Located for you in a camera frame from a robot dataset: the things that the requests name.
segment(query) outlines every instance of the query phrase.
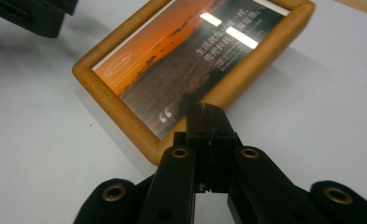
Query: picture frame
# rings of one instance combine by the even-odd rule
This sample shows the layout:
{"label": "picture frame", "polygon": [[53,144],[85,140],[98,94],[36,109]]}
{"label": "picture frame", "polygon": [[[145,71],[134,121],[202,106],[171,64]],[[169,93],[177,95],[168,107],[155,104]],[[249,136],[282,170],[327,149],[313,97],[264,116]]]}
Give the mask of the picture frame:
{"label": "picture frame", "polygon": [[[159,133],[151,130],[143,119],[138,117],[137,112],[135,113],[115,90],[112,90],[113,88],[110,86],[110,83],[107,83],[105,80],[110,73],[100,76],[100,73],[98,72],[97,74],[95,71],[99,66],[106,64],[105,59],[113,57],[113,52],[119,51],[120,48],[126,46],[129,43],[127,41],[134,41],[132,40],[134,37],[139,36],[140,32],[150,27],[150,24],[160,17],[160,15],[163,15],[163,12],[168,10],[168,8],[172,8],[171,6],[176,1],[182,2],[184,0],[149,1],[73,66],[73,74],[80,84],[99,106],[105,110],[142,154],[155,165],[159,163],[163,151],[172,145],[174,132],[185,131],[186,120],[184,116],[178,118],[171,126],[172,128],[160,136]],[[242,57],[239,62],[234,63],[229,68],[230,70],[216,84],[209,87],[206,93],[198,98],[198,100],[193,100],[195,101],[193,103],[203,102],[217,105],[223,109],[227,108],[302,31],[315,9],[315,5],[307,0],[273,0],[270,2],[274,6],[287,10],[289,14],[284,15],[259,44],[250,50],[250,53]],[[113,61],[110,58],[110,60],[111,62],[118,62],[119,64],[125,65],[130,63],[128,62],[128,58],[131,57],[129,54],[125,54],[125,56],[116,56],[118,59],[114,59]],[[113,68],[113,72],[118,70],[116,65],[111,66],[109,64],[108,71],[111,71],[110,68]],[[167,110],[167,107],[164,110],[161,109],[161,111],[163,111],[160,113],[161,121],[168,119],[167,117],[170,112]]]}

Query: wooden picture frame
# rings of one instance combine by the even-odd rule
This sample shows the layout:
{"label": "wooden picture frame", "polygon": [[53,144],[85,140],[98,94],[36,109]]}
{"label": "wooden picture frame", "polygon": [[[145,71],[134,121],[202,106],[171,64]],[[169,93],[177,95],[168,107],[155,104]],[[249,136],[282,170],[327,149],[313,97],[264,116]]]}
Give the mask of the wooden picture frame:
{"label": "wooden picture frame", "polygon": [[[259,45],[237,63],[210,91],[201,102],[227,108],[234,98],[244,91],[256,77],[286,48],[309,21],[315,5],[307,0],[273,0],[274,4],[289,11],[261,40]],[[173,142],[173,134],[185,131],[184,117],[163,137],[153,132],[135,112],[94,72],[110,52],[124,44],[141,27],[169,6],[171,0],[150,0],[135,14],[117,27],[73,67],[73,74],[95,101],[122,129],[135,146],[153,164],[158,164],[162,153]]]}

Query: logo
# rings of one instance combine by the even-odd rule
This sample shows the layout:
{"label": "logo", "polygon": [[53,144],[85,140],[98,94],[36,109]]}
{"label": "logo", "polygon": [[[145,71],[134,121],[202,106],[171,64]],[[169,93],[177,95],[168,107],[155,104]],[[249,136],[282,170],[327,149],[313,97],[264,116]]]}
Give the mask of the logo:
{"label": "logo", "polygon": [[166,121],[172,117],[172,113],[168,111],[168,107],[166,107],[163,112],[160,113],[160,121],[161,123],[166,123]]}
{"label": "logo", "polygon": [[114,60],[113,63],[107,67],[104,76],[111,77],[115,73],[119,72],[119,70],[121,70],[121,68],[130,61],[132,56],[133,54],[131,52],[126,52],[119,56],[118,59]]}

